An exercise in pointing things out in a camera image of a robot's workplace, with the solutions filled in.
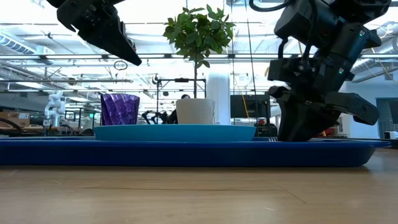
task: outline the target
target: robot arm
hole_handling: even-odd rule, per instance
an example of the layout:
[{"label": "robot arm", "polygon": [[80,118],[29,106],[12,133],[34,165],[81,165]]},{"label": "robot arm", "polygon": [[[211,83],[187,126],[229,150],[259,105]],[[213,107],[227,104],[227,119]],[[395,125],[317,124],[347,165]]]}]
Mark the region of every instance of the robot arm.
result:
[{"label": "robot arm", "polygon": [[[377,108],[355,93],[339,93],[363,49],[378,47],[381,40],[365,23],[382,16],[391,0],[361,1],[288,0],[275,27],[282,39],[279,59],[271,61],[269,80],[288,83],[273,86],[269,94],[281,110],[280,141],[307,141],[336,124],[341,113],[360,123],[374,125]],[[302,57],[283,58],[284,44],[294,37],[306,44]],[[309,58],[310,47],[318,51]]]},{"label": "robot arm", "polygon": [[126,37],[125,25],[113,6],[124,0],[47,0],[57,9],[58,20],[88,43],[134,65],[141,59]]}]

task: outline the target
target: blue tray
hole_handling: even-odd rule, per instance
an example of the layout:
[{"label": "blue tray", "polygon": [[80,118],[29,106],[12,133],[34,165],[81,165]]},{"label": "blue tray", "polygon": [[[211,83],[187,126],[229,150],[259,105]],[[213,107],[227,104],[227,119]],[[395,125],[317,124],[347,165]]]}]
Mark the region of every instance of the blue tray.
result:
[{"label": "blue tray", "polygon": [[133,142],[94,138],[0,139],[0,165],[157,167],[355,167],[382,141]]}]

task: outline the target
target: tree trunk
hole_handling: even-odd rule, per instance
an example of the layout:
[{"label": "tree trunk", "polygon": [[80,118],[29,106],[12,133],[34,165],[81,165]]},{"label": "tree trunk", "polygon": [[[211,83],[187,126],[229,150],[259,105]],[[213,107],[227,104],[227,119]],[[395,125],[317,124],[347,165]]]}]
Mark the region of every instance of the tree trunk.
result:
[{"label": "tree trunk", "polygon": [[198,62],[195,60],[195,76],[193,77],[193,97],[197,98],[197,79],[198,79],[198,69],[197,69]]}]

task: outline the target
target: table surface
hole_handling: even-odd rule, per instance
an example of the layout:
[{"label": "table surface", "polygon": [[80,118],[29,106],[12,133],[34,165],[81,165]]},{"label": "table surface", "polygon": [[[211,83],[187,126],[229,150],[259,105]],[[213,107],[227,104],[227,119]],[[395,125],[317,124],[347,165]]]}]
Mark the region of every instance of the table surface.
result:
[{"label": "table surface", "polygon": [[397,223],[398,151],[357,168],[0,167],[0,222]]}]

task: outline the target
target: white column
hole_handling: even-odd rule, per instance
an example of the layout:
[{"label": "white column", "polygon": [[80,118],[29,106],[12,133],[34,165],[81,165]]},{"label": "white column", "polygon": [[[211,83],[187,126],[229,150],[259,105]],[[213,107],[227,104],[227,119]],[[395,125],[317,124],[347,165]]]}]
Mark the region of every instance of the white column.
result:
[{"label": "white column", "polygon": [[207,98],[216,102],[215,123],[221,125],[231,124],[231,98],[227,71],[228,69],[223,72],[210,72],[207,77]]}]

